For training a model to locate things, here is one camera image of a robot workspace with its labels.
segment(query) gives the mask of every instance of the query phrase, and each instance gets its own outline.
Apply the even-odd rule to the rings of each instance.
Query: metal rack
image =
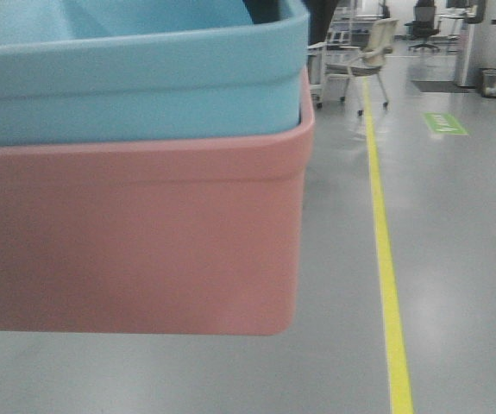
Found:
[[[340,2],[332,17],[328,33],[328,43],[333,46],[366,46],[368,33],[372,24],[382,17],[382,14],[357,14],[357,0]]]

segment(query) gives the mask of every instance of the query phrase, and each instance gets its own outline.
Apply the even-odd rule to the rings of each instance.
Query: trash can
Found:
[[[482,71],[481,95],[483,97],[496,97],[496,69]]]

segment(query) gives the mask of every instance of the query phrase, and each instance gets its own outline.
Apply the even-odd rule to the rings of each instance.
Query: white chair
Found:
[[[355,57],[346,62],[333,62],[333,54],[328,50],[326,42],[317,43],[309,46],[309,57],[312,62],[313,71],[318,67],[319,76],[313,76],[311,85],[311,95],[317,105],[317,108],[322,108],[323,101],[326,98],[326,91],[332,79],[346,79],[340,101],[345,101],[345,95],[351,81],[356,83],[355,78],[376,75],[380,83],[380,88],[384,94],[384,108],[387,108],[389,99],[387,97],[386,88],[380,77],[380,70],[386,63],[386,54],[392,52],[393,37],[395,28],[397,27],[397,19],[382,19],[374,22],[368,45],[364,49],[359,47],[342,47],[343,50],[355,50]],[[361,94],[356,91],[357,100],[359,103],[359,116],[363,113],[363,104]]]

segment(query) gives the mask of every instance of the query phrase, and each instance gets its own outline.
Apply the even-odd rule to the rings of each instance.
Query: plastic bin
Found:
[[[481,73],[483,76],[481,95],[483,97],[496,97],[496,69],[484,69]]]
[[[292,129],[307,27],[299,0],[0,0],[0,146]]]
[[[273,135],[0,147],[0,330],[292,320],[313,113]]]

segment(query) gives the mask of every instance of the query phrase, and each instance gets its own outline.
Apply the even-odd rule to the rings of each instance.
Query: epoxy floor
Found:
[[[371,79],[415,412],[496,413],[496,99],[421,93],[454,56],[407,54]],[[298,310],[272,337],[0,332],[0,414],[385,414],[386,351],[364,123],[317,112]],[[434,135],[448,112],[468,136]]]

